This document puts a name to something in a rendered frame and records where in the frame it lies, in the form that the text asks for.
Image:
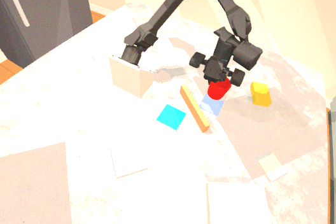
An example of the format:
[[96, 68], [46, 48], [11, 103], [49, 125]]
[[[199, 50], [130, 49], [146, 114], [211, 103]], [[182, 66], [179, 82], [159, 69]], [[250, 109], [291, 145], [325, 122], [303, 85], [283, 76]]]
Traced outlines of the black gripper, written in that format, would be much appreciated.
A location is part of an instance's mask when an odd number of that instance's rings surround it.
[[[190, 62], [189, 62], [189, 65], [192, 66], [192, 67], [195, 67], [195, 68], [199, 68], [200, 67], [200, 64], [203, 64], [205, 65], [205, 68], [203, 70], [203, 73], [205, 73], [206, 71], [206, 62], [207, 60], [205, 59], [205, 55], [204, 54], [201, 54], [199, 52], [196, 52], [190, 59]], [[244, 80], [244, 77], [245, 77], [245, 72], [240, 70], [240, 69], [237, 69], [235, 68], [234, 71], [230, 71], [230, 68], [227, 67], [228, 66], [228, 63], [230, 61], [230, 57], [222, 57], [220, 55], [218, 55], [216, 52], [215, 52], [215, 49], [214, 49], [214, 53], [213, 53], [213, 57], [215, 57], [214, 59], [215, 60], [218, 60], [218, 61], [221, 61], [222, 59], [225, 60], [225, 69], [226, 71], [228, 72], [228, 77], [231, 77], [230, 79], [230, 83], [239, 87], [241, 85], [241, 83], [243, 82]]]

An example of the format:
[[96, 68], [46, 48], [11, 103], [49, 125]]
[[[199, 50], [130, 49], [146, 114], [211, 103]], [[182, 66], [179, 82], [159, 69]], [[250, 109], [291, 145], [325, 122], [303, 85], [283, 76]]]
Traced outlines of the orange flat bar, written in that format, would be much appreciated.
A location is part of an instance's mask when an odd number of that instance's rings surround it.
[[192, 113], [195, 121], [197, 122], [198, 126], [200, 127], [202, 133], [207, 132], [209, 128], [209, 122], [204, 116], [203, 112], [199, 108], [199, 105], [193, 98], [192, 94], [190, 93], [188, 87], [184, 84], [180, 88], [180, 94], [184, 101], [186, 102], [186, 105], [188, 106], [190, 112]]

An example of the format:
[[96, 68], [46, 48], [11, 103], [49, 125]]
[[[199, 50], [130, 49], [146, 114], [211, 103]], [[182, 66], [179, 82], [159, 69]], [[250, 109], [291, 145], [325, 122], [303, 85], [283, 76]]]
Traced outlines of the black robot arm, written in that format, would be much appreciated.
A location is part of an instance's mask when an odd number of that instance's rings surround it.
[[[157, 32], [165, 21], [173, 14], [178, 6], [184, 0], [165, 0], [149, 21], [141, 24], [134, 32], [124, 37], [126, 44], [122, 57], [118, 57], [133, 65], [139, 66], [139, 60], [142, 52], [146, 52], [150, 46], [158, 40]], [[233, 0], [218, 0], [225, 11], [232, 33], [224, 27], [214, 32], [217, 35], [218, 42], [215, 52], [222, 57], [230, 57], [246, 70], [250, 71], [257, 64], [263, 50], [251, 44], [248, 35], [251, 32], [252, 25], [249, 15]], [[238, 40], [238, 37], [240, 40]], [[136, 45], [136, 46], [135, 46]], [[206, 62], [206, 71], [204, 79], [216, 83], [225, 81], [228, 72], [225, 69], [225, 60], [215, 60], [210, 56]]]

